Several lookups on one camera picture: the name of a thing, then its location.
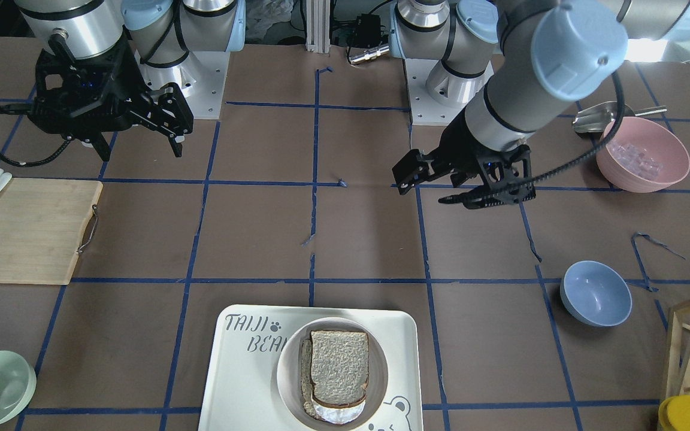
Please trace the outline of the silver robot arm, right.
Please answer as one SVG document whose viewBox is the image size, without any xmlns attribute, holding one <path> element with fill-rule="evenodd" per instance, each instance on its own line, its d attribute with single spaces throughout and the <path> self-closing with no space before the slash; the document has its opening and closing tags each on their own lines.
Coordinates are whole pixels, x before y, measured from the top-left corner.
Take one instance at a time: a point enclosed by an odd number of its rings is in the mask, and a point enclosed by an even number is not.
<svg viewBox="0 0 690 431">
<path fill-rule="evenodd" d="M 17 1 L 44 43 L 28 120 L 110 158 L 105 133 L 160 133 L 176 157 L 195 119 L 218 117 L 224 79 L 198 53 L 246 41 L 244 1 Z"/>
</svg>

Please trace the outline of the silver robot arm, left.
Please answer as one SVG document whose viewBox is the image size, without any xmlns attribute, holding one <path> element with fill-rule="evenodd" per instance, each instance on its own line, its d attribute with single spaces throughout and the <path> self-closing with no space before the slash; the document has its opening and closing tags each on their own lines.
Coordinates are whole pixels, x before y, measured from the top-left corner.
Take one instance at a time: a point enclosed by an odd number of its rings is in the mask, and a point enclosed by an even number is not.
<svg viewBox="0 0 690 431">
<path fill-rule="evenodd" d="M 608 78 L 622 103 L 617 69 L 631 39 L 690 39 L 690 1 L 394 1 L 394 57 L 437 60 L 453 84 L 482 77 L 496 47 L 504 55 L 438 147 L 410 150 L 392 167 L 399 193 L 448 175 L 455 187 L 476 177 L 482 185 L 441 204 L 488 208 L 534 199 L 534 183 L 595 151 L 533 175 L 526 140 Z"/>
</svg>

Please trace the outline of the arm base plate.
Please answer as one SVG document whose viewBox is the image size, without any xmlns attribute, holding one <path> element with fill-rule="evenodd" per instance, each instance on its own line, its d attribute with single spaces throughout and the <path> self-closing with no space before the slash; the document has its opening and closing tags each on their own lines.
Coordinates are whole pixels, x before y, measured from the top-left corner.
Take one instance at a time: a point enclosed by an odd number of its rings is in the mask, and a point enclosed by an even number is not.
<svg viewBox="0 0 690 431">
<path fill-rule="evenodd" d="M 230 56 L 227 52 L 198 51 L 189 53 L 178 65 L 139 68 L 152 89 L 167 83 L 179 84 L 195 119 L 218 120 Z"/>
<path fill-rule="evenodd" d="M 440 60 L 407 58 L 404 68 L 413 124 L 422 126 L 448 125 L 494 74 L 490 62 L 472 78 L 452 74 Z"/>
</svg>

